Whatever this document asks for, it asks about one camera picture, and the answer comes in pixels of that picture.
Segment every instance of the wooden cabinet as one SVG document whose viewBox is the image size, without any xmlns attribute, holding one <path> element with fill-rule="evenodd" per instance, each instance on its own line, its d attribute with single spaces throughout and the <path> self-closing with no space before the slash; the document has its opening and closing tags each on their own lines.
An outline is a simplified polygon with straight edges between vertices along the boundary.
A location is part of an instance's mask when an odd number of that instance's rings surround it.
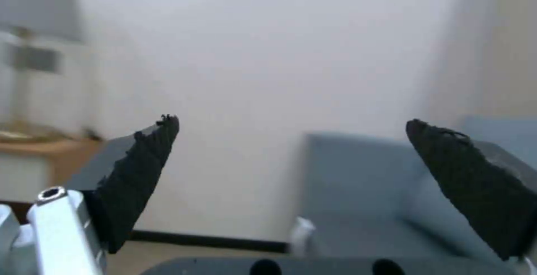
<svg viewBox="0 0 537 275">
<path fill-rule="evenodd" d="M 101 143 L 62 139 L 50 143 L 0 143 L 0 203 L 17 210 L 47 187 L 61 185 L 99 150 Z"/>
</svg>

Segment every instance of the blurry lamp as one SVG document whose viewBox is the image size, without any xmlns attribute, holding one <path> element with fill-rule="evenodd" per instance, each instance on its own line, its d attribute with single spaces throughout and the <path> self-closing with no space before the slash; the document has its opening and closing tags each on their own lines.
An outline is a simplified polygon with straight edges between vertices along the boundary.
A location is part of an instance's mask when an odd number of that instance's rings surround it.
<svg viewBox="0 0 537 275">
<path fill-rule="evenodd" d="M 29 123 L 29 70 L 55 72 L 58 53 L 32 47 L 32 37 L 47 36 L 81 41 L 76 0 L 0 0 L 0 30 L 12 33 L 17 44 L 8 50 L 7 62 L 15 69 L 11 118 L 0 124 L 0 142 L 53 141 L 62 134 Z"/>
</svg>

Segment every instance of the black hole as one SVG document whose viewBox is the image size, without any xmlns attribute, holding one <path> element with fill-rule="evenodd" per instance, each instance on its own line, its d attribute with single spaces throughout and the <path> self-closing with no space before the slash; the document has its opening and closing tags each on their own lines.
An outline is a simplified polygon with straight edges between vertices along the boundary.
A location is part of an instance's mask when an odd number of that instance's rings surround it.
<svg viewBox="0 0 537 275">
<path fill-rule="evenodd" d="M 278 263 L 270 259 L 258 260 L 250 268 L 250 275 L 282 275 Z"/>
<path fill-rule="evenodd" d="M 59 192 L 58 188 L 48 189 L 48 190 L 43 192 L 43 197 L 44 198 L 49 198 L 51 196 L 54 196 L 54 195 L 58 194 L 58 192 Z"/>
<path fill-rule="evenodd" d="M 404 275 L 403 269 L 392 260 L 379 259 L 373 264 L 374 275 Z"/>
</svg>

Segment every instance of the floor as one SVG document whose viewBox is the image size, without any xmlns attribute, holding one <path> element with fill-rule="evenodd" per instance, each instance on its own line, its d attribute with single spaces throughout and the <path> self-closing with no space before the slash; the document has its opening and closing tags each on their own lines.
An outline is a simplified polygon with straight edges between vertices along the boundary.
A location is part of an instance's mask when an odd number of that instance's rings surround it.
<svg viewBox="0 0 537 275">
<path fill-rule="evenodd" d="M 139 275 L 154 265 L 176 257 L 274 257 L 283 254 L 231 249 L 177 246 L 128 241 L 115 255 L 107 256 L 108 275 Z"/>
</svg>

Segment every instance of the baseboard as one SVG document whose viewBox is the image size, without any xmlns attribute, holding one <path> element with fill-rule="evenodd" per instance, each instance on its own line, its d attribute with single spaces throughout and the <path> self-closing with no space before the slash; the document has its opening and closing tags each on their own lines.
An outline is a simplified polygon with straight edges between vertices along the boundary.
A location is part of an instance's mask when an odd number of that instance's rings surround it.
<svg viewBox="0 0 537 275">
<path fill-rule="evenodd" d="M 175 233 L 159 233 L 141 230 L 134 230 L 132 232 L 132 235 L 130 236 L 130 240 L 178 244 L 181 246 L 208 246 L 211 248 L 226 248 L 273 253 L 285 253 L 287 249 L 287 243 L 284 242 L 256 241 L 251 239 L 209 237 Z"/>
</svg>

